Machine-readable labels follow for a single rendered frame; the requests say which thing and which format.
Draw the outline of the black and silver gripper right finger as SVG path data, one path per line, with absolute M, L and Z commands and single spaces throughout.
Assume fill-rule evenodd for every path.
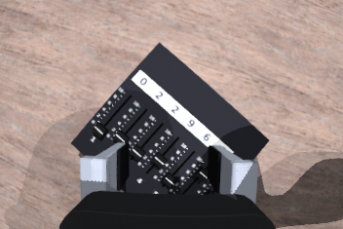
M 221 145 L 209 145 L 208 180 L 216 193 L 245 195 L 256 202 L 258 163 Z

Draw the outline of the black lighting desk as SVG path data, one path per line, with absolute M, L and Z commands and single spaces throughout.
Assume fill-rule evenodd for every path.
M 71 144 L 96 156 L 129 143 L 124 192 L 209 195 L 220 194 L 208 180 L 209 145 L 254 160 L 268 141 L 159 42 Z

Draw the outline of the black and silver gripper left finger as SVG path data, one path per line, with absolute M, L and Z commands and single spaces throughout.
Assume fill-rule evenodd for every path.
M 95 191 L 120 191 L 129 177 L 130 144 L 118 142 L 80 159 L 81 201 Z

